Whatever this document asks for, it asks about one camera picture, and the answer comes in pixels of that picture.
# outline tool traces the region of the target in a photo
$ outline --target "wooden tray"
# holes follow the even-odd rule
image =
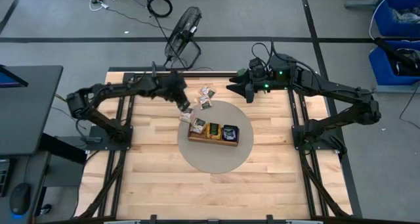
[[[191,132],[191,124],[190,127],[188,128],[188,140],[189,141],[194,141],[194,142],[201,142],[201,143],[212,143],[212,144],[216,144],[216,145],[226,145],[226,146],[238,146],[239,144],[239,128],[238,128],[238,141],[237,142],[230,142],[230,141],[224,141],[222,139],[220,140],[215,140],[215,139],[206,139],[205,138],[205,129],[203,131],[203,133],[201,133],[200,135],[194,132]]]

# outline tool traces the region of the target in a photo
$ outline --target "floor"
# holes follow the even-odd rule
[[[60,95],[103,82],[109,67],[150,66],[151,61],[163,64],[165,40],[159,29],[114,12],[92,12],[88,1],[0,0],[2,24],[8,20],[5,26],[0,24],[1,63],[62,65],[64,72],[57,92]],[[368,55],[375,46],[352,43],[349,38],[369,37],[371,11],[347,10],[343,6],[345,1],[308,0],[315,30],[312,33],[302,0],[171,0],[174,11],[160,22],[172,28],[187,7],[200,8],[203,18],[196,37],[203,54],[196,68],[246,68],[252,58],[252,44],[277,37],[277,51],[294,56],[316,71],[324,62],[329,80],[370,89],[376,82]],[[133,0],[107,3],[113,10],[155,24]],[[311,42],[314,34],[320,38],[322,58]],[[379,35],[375,25],[373,35]],[[333,38],[340,38],[340,43],[332,43]],[[256,54],[263,57],[263,49],[258,48]],[[187,60],[193,55],[193,49],[183,53]],[[371,126],[343,128],[358,200],[366,218],[420,221],[419,133],[417,128],[398,119],[409,98],[407,94],[376,94],[383,115],[381,121]],[[338,111],[347,107],[341,102],[336,105]],[[67,110],[60,101],[54,101],[54,106]],[[419,106],[420,99],[415,97],[404,118],[419,124],[420,116],[415,111]],[[51,111],[45,132],[77,135],[74,122],[57,110]],[[69,199],[63,207],[73,207],[76,190],[75,187],[51,190],[47,198],[59,207],[56,194],[66,192]],[[72,212],[71,208],[53,208],[50,217],[46,215],[43,219],[65,219]]]

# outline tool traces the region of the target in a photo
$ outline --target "computer monitor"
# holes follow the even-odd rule
[[[0,88],[27,87],[28,83],[0,65]]]

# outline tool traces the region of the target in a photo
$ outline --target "computer mouse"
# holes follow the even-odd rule
[[[10,210],[14,215],[25,214],[31,204],[31,185],[20,183],[10,194]]]

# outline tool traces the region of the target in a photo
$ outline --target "round gray mat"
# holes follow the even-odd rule
[[[239,145],[226,146],[189,141],[189,124],[181,122],[178,129],[179,150],[193,167],[207,173],[225,173],[239,167],[248,158],[254,143],[254,133],[248,117],[236,106],[223,101],[211,101],[211,108],[194,107],[194,117],[240,129]]]

